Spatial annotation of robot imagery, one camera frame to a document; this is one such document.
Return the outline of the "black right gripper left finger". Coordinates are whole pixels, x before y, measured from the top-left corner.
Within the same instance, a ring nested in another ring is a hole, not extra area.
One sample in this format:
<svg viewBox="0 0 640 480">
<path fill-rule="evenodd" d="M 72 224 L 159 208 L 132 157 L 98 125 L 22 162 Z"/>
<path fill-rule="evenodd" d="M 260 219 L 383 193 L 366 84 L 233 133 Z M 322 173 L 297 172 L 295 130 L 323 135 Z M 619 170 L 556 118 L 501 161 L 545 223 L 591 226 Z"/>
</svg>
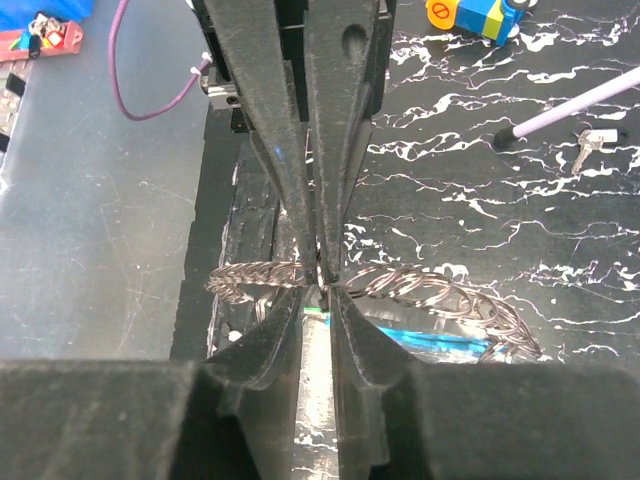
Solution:
<svg viewBox="0 0 640 480">
<path fill-rule="evenodd" d="M 282 294 L 266 319 L 206 361 L 221 385 L 219 419 L 239 435 L 259 479 L 288 479 L 301 368 L 303 292 Z"/>
</svg>

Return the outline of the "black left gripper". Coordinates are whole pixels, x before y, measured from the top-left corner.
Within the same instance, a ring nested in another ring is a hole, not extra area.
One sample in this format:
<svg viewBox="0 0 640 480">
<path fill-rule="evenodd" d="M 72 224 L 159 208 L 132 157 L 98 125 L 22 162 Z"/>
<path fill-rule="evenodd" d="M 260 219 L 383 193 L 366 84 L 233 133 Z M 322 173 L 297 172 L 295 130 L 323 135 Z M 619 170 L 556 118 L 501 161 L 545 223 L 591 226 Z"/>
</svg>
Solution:
<svg viewBox="0 0 640 480">
<path fill-rule="evenodd" d="M 396 5 L 395 1 L 380 5 L 377 1 L 311 1 L 304 28 L 306 1 L 189 3 L 213 54 L 213 65 L 200 80 L 201 89 L 212 109 L 232 111 L 231 130 L 245 133 L 248 126 L 232 74 L 254 127 L 252 144 L 270 180 L 279 187 L 309 283 L 317 281 L 316 237 L 299 117 L 302 122 L 309 119 L 311 127 L 322 276 L 334 283 L 341 268 L 343 175 L 363 113 L 365 73 L 371 86 L 364 112 L 369 119 L 382 108 Z M 283 58 L 293 68 L 296 98 L 289 91 Z"/>
</svg>

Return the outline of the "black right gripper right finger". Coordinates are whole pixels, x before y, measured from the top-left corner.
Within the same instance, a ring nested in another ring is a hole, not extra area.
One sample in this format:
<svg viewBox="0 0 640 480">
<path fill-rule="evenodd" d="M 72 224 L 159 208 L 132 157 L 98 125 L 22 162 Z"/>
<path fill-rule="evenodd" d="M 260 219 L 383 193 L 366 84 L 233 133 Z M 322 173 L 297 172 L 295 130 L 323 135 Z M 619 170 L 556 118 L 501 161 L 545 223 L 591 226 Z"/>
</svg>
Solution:
<svg viewBox="0 0 640 480">
<path fill-rule="evenodd" d="M 333 392 L 342 479 L 438 479 L 432 370 L 329 289 Z"/>
</svg>

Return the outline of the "blue key cap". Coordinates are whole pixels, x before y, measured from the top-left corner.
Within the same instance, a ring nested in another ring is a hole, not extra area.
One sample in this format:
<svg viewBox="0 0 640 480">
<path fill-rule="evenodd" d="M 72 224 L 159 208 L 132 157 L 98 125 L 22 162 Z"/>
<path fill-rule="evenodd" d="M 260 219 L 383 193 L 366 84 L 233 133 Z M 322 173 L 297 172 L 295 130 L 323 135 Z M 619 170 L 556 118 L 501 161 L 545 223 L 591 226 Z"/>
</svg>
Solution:
<svg viewBox="0 0 640 480">
<path fill-rule="evenodd" d="M 381 326 L 378 329 L 397 343 L 418 350 L 469 351 L 479 355 L 489 346 L 486 340 L 477 338 L 400 330 Z"/>
</svg>

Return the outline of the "green capped key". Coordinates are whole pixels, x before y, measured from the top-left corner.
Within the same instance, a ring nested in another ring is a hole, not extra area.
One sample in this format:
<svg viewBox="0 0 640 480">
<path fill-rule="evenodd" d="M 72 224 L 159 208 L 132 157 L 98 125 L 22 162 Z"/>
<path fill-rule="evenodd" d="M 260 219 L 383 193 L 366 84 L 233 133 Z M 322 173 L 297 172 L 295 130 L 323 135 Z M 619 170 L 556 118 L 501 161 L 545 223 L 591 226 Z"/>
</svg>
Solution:
<svg viewBox="0 0 640 480">
<path fill-rule="evenodd" d="M 309 317 L 315 317 L 315 318 L 328 318 L 330 316 L 330 313 L 328 311 L 324 311 L 321 308 L 318 307 L 305 307 L 303 309 L 303 313 L 306 316 Z"/>
</svg>

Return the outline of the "yellow blue toy block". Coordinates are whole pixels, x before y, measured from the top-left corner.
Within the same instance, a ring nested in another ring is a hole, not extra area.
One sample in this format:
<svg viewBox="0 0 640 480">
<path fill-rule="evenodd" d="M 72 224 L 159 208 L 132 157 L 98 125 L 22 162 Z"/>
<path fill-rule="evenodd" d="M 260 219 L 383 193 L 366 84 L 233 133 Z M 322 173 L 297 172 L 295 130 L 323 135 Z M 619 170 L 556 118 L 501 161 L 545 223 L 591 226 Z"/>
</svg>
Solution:
<svg viewBox="0 0 640 480">
<path fill-rule="evenodd" d="M 440 30 L 454 27 L 481 35 L 504 46 L 520 30 L 525 13 L 537 0 L 428 0 L 427 19 Z"/>
</svg>

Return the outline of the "white perforated music stand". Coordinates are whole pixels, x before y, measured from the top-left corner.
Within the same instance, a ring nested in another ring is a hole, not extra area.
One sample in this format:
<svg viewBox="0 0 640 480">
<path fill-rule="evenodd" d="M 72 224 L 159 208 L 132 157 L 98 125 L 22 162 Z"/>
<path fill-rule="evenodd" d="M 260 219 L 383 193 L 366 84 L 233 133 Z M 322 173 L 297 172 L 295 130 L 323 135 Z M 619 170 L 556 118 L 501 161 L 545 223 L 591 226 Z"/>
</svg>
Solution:
<svg viewBox="0 0 640 480">
<path fill-rule="evenodd" d="M 637 86 L 639 71 L 636 67 L 522 123 L 500 130 L 493 138 L 493 147 L 506 150 L 520 138 Z"/>
</svg>

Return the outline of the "red tray with items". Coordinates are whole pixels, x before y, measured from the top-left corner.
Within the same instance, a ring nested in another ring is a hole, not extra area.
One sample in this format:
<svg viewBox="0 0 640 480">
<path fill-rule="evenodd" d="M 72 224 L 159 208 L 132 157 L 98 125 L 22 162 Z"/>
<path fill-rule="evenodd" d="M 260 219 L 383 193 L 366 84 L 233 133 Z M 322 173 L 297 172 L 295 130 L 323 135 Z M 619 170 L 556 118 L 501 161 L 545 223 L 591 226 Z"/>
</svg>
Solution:
<svg viewBox="0 0 640 480">
<path fill-rule="evenodd" d="M 83 40 L 78 23 L 38 12 L 26 27 L 1 32 L 1 61 L 78 54 Z"/>
</svg>

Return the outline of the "small silver key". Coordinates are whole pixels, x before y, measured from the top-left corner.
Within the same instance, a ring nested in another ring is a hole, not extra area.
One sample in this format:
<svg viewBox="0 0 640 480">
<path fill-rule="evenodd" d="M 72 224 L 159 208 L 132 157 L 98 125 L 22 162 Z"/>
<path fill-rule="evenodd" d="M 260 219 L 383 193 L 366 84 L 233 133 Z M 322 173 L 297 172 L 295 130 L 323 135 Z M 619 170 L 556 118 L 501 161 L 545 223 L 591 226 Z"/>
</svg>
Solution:
<svg viewBox="0 0 640 480">
<path fill-rule="evenodd" d="M 603 145 L 603 137 L 595 130 L 585 129 L 577 139 L 580 151 L 571 167 L 572 174 L 578 174 L 585 160 Z"/>
</svg>

